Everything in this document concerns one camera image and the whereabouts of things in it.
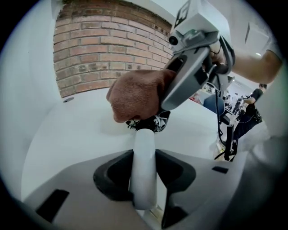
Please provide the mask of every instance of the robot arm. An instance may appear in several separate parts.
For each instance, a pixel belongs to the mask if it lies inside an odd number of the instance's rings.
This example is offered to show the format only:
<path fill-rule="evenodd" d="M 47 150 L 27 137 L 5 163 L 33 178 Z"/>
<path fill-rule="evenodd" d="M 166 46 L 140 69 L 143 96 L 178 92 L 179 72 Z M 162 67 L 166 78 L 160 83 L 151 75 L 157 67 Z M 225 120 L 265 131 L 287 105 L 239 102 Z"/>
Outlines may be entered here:
<path fill-rule="evenodd" d="M 227 65 L 212 63 L 210 45 L 217 41 L 221 44 Z M 232 82 L 233 78 L 227 76 L 235 62 L 229 25 L 227 19 L 206 0 L 188 0 L 182 6 L 169 42 L 174 55 L 165 68 L 175 71 L 177 76 L 162 99 L 162 109 L 175 109 L 206 82 L 221 92 Z"/>

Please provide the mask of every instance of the blue chair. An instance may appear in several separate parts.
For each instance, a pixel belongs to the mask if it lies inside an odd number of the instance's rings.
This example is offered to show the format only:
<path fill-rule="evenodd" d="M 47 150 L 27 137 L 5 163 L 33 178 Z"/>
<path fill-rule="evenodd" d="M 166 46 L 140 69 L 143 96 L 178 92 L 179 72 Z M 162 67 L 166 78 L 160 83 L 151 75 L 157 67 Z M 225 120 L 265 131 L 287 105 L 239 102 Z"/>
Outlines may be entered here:
<path fill-rule="evenodd" d="M 204 100 L 203 106 L 210 111 L 217 113 L 216 111 L 216 101 L 215 101 L 215 94 L 207 97 Z M 218 97 L 218 111 L 219 111 L 219 118 L 220 122 L 223 122 L 226 125 L 230 124 L 229 117 L 226 116 L 227 111 L 225 110 L 225 102 L 222 98 Z"/>

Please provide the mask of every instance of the red brick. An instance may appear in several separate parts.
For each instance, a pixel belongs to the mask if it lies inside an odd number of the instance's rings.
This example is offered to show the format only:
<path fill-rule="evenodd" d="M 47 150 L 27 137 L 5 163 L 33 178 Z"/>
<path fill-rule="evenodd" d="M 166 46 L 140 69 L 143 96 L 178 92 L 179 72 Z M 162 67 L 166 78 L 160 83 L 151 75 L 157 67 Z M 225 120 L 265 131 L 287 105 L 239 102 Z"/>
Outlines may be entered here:
<path fill-rule="evenodd" d="M 169 45 L 169 39 L 168 39 L 168 37 L 167 36 L 164 36 L 164 40 L 168 43 L 168 45 Z"/>
<path fill-rule="evenodd" d="M 127 19 L 134 20 L 134 21 L 137 21 L 137 19 L 138 19 L 138 17 L 136 15 L 133 15 L 131 13 L 124 13 L 124 12 L 120 12 L 120 11 L 116 12 L 116 16 L 119 18 L 127 18 Z"/>
<path fill-rule="evenodd" d="M 58 34 L 55 35 L 53 38 L 54 44 L 61 42 L 61 41 L 65 41 L 69 39 L 69 33 L 64 33 L 64 34 Z"/>
<path fill-rule="evenodd" d="M 149 33 L 148 32 L 140 30 L 140 29 L 136 29 L 136 34 L 139 34 L 139 35 L 147 37 L 147 38 L 149 37 Z"/>
<path fill-rule="evenodd" d="M 110 62 L 110 70 L 124 70 L 125 63 L 123 62 Z"/>
<path fill-rule="evenodd" d="M 171 30 L 171 24 L 165 22 L 161 18 L 157 18 L 156 24 L 157 24 L 157 26 L 159 26 L 160 28 L 162 28 L 162 29 L 164 29 L 166 31 L 170 31 Z"/>
<path fill-rule="evenodd" d="M 75 94 L 75 89 L 74 89 L 74 87 L 62 89 L 62 90 L 60 90 L 60 94 L 61 94 L 61 97 L 67 97 L 67 96 Z"/>
<path fill-rule="evenodd" d="M 118 45 L 110 45 L 109 52 L 111 53 L 125 53 L 126 47 Z"/>
<path fill-rule="evenodd" d="M 111 21 L 128 25 L 128 20 L 123 18 L 112 17 Z"/>
<path fill-rule="evenodd" d="M 164 47 L 164 51 L 165 51 L 166 53 L 169 53 L 170 55 L 173 54 L 172 50 L 170 50 L 170 49 L 167 48 L 167 47 Z"/>
<path fill-rule="evenodd" d="M 109 31 L 105 29 L 97 30 L 82 30 L 82 31 L 72 31 L 71 38 L 86 37 L 86 36 L 100 36 L 109 35 Z"/>
<path fill-rule="evenodd" d="M 114 37 L 126 38 L 127 37 L 127 32 L 110 30 L 110 35 L 114 36 Z"/>
<path fill-rule="evenodd" d="M 84 9 L 91 8 L 91 9 L 116 9 L 117 5 L 116 4 L 107 4 L 106 1 L 103 0 L 80 0 L 80 1 L 75 1 L 75 2 L 82 2 L 83 5 L 78 6 L 82 7 Z"/>
<path fill-rule="evenodd" d="M 81 38 L 81 45 L 94 45 L 99 43 L 100 43 L 99 37 Z"/>
<path fill-rule="evenodd" d="M 159 38 L 159 37 L 157 37 L 157 36 L 155 36 L 153 34 L 149 34 L 149 38 L 154 40 L 154 41 L 156 41 L 156 42 L 158 42 L 158 43 L 160 43 L 160 44 L 162 44 L 162 45 L 164 45 L 164 46 L 168 45 L 168 43 L 166 41 L 164 41 L 163 39 L 161 39 L 161 38 Z"/>
<path fill-rule="evenodd" d="M 60 26 L 63 26 L 63 25 L 70 24 L 71 21 L 72 21 L 71 18 L 58 19 L 58 20 L 56 21 L 55 27 L 60 27 Z"/>
<path fill-rule="evenodd" d="M 159 67 L 159 68 L 164 68 L 164 66 L 165 66 L 164 63 L 157 62 L 157 61 L 154 61 L 154 60 L 151 60 L 151 59 L 147 60 L 147 65 L 155 66 L 155 67 Z"/>
<path fill-rule="evenodd" d="M 142 49 L 142 50 L 148 50 L 148 45 L 145 45 L 145 44 L 140 43 L 140 42 L 135 42 L 135 47 L 138 49 Z"/>
<path fill-rule="evenodd" d="M 163 45 L 159 44 L 158 42 L 154 41 L 154 47 L 163 50 Z"/>
<path fill-rule="evenodd" d="M 72 11 L 70 10 L 70 11 L 63 11 L 63 10 L 61 10 L 60 12 L 59 12 L 59 15 L 58 15 L 58 18 L 70 18 L 72 16 Z"/>
<path fill-rule="evenodd" d="M 92 89 L 98 89 L 98 88 L 107 88 L 111 86 L 110 80 L 97 80 L 94 82 L 88 82 L 84 84 L 79 84 L 75 86 L 76 92 L 84 92 Z"/>
<path fill-rule="evenodd" d="M 68 31 L 75 31 L 80 29 L 80 23 L 68 24 L 55 28 L 54 34 L 65 33 Z"/>
<path fill-rule="evenodd" d="M 148 27 L 148 26 L 145 26 L 145 25 L 143 25 L 143 24 L 140 24 L 140 23 L 138 23 L 138 22 L 129 21 L 129 25 L 130 25 L 130 26 L 133 26 L 133 27 L 137 27 L 137 28 L 139 28 L 139 29 L 141 29 L 141 30 L 144 30 L 144 31 L 148 31 L 148 32 L 151 33 L 151 34 L 154 34 L 154 32 L 155 32 L 154 29 L 152 29 L 152 28 L 150 28 L 150 27 Z"/>
<path fill-rule="evenodd" d="M 86 9 L 84 11 L 85 15 L 95 15 L 95 14 L 102 14 L 102 10 L 101 9 Z"/>
<path fill-rule="evenodd" d="M 71 39 L 71 40 L 59 42 L 54 45 L 54 52 L 57 52 L 62 49 L 67 49 L 73 46 L 77 46 L 77 45 L 78 45 L 78 39 Z"/>
<path fill-rule="evenodd" d="M 167 57 L 167 54 L 165 52 L 163 52 L 162 50 L 159 50 L 159 49 L 157 49 L 155 47 L 149 46 L 148 50 L 150 52 L 158 54 L 158 55 L 160 55 L 162 57 L 165 57 L 165 58 Z"/>
<path fill-rule="evenodd" d="M 80 60 L 82 63 L 96 62 L 99 60 L 98 54 L 81 55 Z"/>
<path fill-rule="evenodd" d="M 82 23 L 82 29 L 89 29 L 89 28 L 100 28 L 101 22 L 84 22 Z"/>
<path fill-rule="evenodd" d="M 113 22 L 103 22 L 101 27 L 102 28 L 116 29 L 116 30 L 120 30 L 120 31 L 127 31 L 127 32 L 135 33 L 135 28 L 127 26 L 127 25 L 113 23 Z"/>
<path fill-rule="evenodd" d="M 124 38 L 110 37 L 110 36 L 101 37 L 101 43 L 134 46 L 134 41 L 130 41 Z"/>
<path fill-rule="evenodd" d="M 76 48 L 72 48 L 70 50 L 70 55 L 79 55 L 84 53 L 104 53 L 107 52 L 106 45 L 91 45 L 91 46 L 80 46 Z"/>
<path fill-rule="evenodd" d="M 138 11 L 138 10 L 132 10 L 131 12 L 132 12 L 132 14 L 134 14 L 134 15 L 140 17 L 140 18 L 144 18 L 144 19 L 146 19 L 146 20 L 148 20 L 148 21 L 151 21 L 151 22 L 153 22 L 153 23 L 156 22 L 155 18 L 152 17 L 150 13 L 145 12 L 144 10 L 143 10 L 143 12 Z"/>
<path fill-rule="evenodd" d="M 124 54 L 103 53 L 100 55 L 101 61 L 133 62 L 133 57 Z"/>
<path fill-rule="evenodd" d="M 152 67 L 152 70 L 162 70 L 161 68 Z"/>
<path fill-rule="evenodd" d="M 117 78 L 125 74 L 127 71 L 102 71 L 101 79 Z"/>
<path fill-rule="evenodd" d="M 143 57 L 134 57 L 134 62 L 146 65 L 147 59 Z"/>
<path fill-rule="evenodd" d="M 139 22 L 139 23 L 142 24 L 142 25 L 146 25 L 148 28 L 154 28 L 154 24 L 151 23 L 150 21 L 147 21 L 147 20 L 144 19 L 144 18 L 138 17 L 136 21 Z"/>
<path fill-rule="evenodd" d="M 155 35 L 158 36 L 159 38 L 162 38 L 163 40 L 165 39 L 166 36 L 164 36 L 162 33 L 155 31 Z"/>
<path fill-rule="evenodd" d="M 56 72 L 56 80 L 61 80 L 67 77 L 70 77 L 72 75 L 72 68 L 68 68 L 65 70 L 57 71 Z"/>
<path fill-rule="evenodd" d="M 57 63 L 54 64 L 54 69 L 55 71 L 76 65 L 76 64 L 80 64 L 80 59 L 79 57 L 71 57 L 71 58 L 67 58 L 64 59 L 62 61 L 59 61 Z"/>
<path fill-rule="evenodd" d="M 72 76 L 57 82 L 59 89 L 63 89 L 81 82 L 80 76 Z"/>
<path fill-rule="evenodd" d="M 110 16 L 91 15 L 87 17 L 80 16 L 73 18 L 73 22 L 91 22 L 91 21 L 109 22 L 110 19 L 111 19 Z"/>
<path fill-rule="evenodd" d="M 159 55 L 153 53 L 153 57 L 152 57 L 152 59 L 161 62 L 161 58 L 162 58 L 161 56 L 159 56 Z"/>
<path fill-rule="evenodd" d="M 108 62 L 90 63 L 87 66 L 88 71 L 107 70 Z"/>
<path fill-rule="evenodd" d="M 103 10 L 103 15 L 116 16 L 117 15 L 117 11 L 110 10 L 110 9 L 104 9 Z"/>
<path fill-rule="evenodd" d="M 152 58 L 152 54 L 150 52 L 143 51 L 140 49 L 130 48 L 130 47 L 127 47 L 126 54 L 132 54 L 132 55 L 141 56 L 144 58 L 145 57 L 146 58 Z"/>
<path fill-rule="evenodd" d="M 126 63 L 127 70 L 151 70 L 151 66 Z"/>
<path fill-rule="evenodd" d="M 65 49 L 59 52 L 54 53 L 54 62 L 58 62 L 62 59 L 69 57 L 69 50 Z"/>
<path fill-rule="evenodd" d="M 79 65 L 70 68 L 71 75 L 88 72 L 88 65 Z"/>
<path fill-rule="evenodd" d="M 100 79 L 100 75 L 98 72 L 81 74 L 80 76 L 81 76 L 82 82 L 89 82 L 89 81 L 95 81 L 95 80 Z"/>
<path fill-rule="evenodd" d="M 162 60 L 161 60 L 161 61 L 162 61 L 163 63 L 167 64 L 167 63 L 169 62 L 169 59 L 162 57 Z"/>
<path fill-rule="evenodd" d="M 127 37 L 129 39 L 131 39 L 131 40 L 135 40 L 135 41 L 138 41 L 138 42 L 146 43 L 148 45 L 153 45 L 153 41 L 152 40 L 150 40 L 149 38 L 144 38 L 143 36 L 140 36 L 140 35 L 137 35 L 137 34 L 128 33 Z"/>

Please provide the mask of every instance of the black rectangular slot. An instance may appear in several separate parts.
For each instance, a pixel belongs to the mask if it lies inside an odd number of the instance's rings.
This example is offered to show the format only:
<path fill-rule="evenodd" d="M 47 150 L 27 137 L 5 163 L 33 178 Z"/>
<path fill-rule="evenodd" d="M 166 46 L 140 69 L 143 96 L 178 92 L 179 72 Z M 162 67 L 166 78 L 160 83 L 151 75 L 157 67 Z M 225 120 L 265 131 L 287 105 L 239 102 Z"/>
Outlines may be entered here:
<path fill-rule="evenodd" d="M 220 167 L 220 166 L 215 166 L 212 170 L 220 172 L 220 173 L 224 173 L 224 174 L 226 174 L 228 172 L 227 168 L 223 168 L 223 167 Z"/>
<path fill-rule="evenodd" d="M 56 189 L 36 210 L 36 213 L 45 220 L 52 222 L 68 195 L 69 192 Z"/>

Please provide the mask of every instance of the white wall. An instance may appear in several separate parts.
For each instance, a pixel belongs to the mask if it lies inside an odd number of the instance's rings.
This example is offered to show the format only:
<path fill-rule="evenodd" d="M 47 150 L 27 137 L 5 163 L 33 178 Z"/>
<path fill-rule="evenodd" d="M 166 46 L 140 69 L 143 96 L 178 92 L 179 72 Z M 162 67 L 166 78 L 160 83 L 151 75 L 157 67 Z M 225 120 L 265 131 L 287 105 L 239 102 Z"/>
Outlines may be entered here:
<path fill-rule="evenodd" d="M 187 0 L 125 0 L 141 6 L 173 24 L 178 10 Z"/>
<path fill-rule="evenodd" d="M 238 82 L 234 81 L 231 83 L 231 85 L 227 88 L 231 96 L 233 96 L 235 93 L 238 93 L 238 97 L 250 95 L 251 92 L 254 91 L 254 89 L 251 89 L 245 85 L 238 84 Z"/>
<path fill-rule="evenodd" d="M 0 54 L 0 173 L 20 198 L 23 164 L 34 134 L 61 101 L 53 66 L 53 35 L 61 5 L 39 1 Z"/>

